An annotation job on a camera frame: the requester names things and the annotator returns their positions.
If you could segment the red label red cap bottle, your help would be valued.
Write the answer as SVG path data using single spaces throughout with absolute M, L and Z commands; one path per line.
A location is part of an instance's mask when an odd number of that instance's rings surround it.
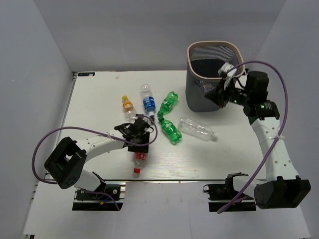
M 133 177 L 138 178 L 141 174 L 141 171 L 144 169 L 146 161 L 147 161 L 147 153 L 143 152 L 135 152 L 133 157 Z

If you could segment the white cap labelled bottle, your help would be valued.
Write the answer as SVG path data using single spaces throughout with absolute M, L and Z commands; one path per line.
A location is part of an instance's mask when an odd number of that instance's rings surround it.
M 210 92 L 216 88 L 216 84 L 211 84 L 211 83 L 203 83 L 201 86 L 201 89 L 204 92 Z

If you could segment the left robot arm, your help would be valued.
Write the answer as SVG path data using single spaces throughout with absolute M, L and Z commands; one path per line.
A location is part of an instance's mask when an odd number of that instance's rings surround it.
M 84 189 L 95 199 L 105 194 L 103 179 L 94 172 L 84 169 L 89 160 L 113 150 L 127 148 L 131 152 L 147 152 L 149 149 L 149 128 L 143 118 L 134 123 L 115 126 L 107 133 L 91 131 L 92 138 L 72 140 L 63 138 L 50 154 L 44 168 L 61 189 L 76 187 Z

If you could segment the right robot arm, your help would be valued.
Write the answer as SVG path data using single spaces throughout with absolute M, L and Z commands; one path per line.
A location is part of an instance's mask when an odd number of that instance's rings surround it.
M 311 189 L 309 180 L 301 179 L 289 157 L 282 128 L 285 120 L 275 102 L 267 99 L 268 75 L 252 71 L 243 89 L 236 88 L 235 78 L 221 79 L 205 97 L 220 107 L 234 103 L 243 107 L 261 148 L 262 162 L 252 176 L 245 173 L 229 174 L 225 192 L 231 201 L 220 208 L 220 214 L 242 196 L 254 199 L 260 209 L 295 208 Z

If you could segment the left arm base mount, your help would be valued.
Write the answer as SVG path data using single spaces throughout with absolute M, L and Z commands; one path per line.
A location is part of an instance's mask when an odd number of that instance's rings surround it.
M 91 194 L 77 189 L 74 196 L 72 210 L 117 212 L 122 208 L 124 203 L 125 187 L 126 184 L 124 182 L 106 182 L 104 193 L 110 195 L 116 203 L 114 203 L 107 195 Z

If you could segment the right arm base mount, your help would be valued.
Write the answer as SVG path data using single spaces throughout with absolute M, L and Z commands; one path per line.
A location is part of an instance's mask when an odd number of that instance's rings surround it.
M 208 194 L 209 212 L 217 212 L 221 207 L 231 201 L 232 196 L 226 192 L 225 184 L 206 184 L 203 186 L 203 193 Z M 256 205 L 253 198 L 240 196 L 241 200 L 232 204 L 225 212 L 253 212 Z

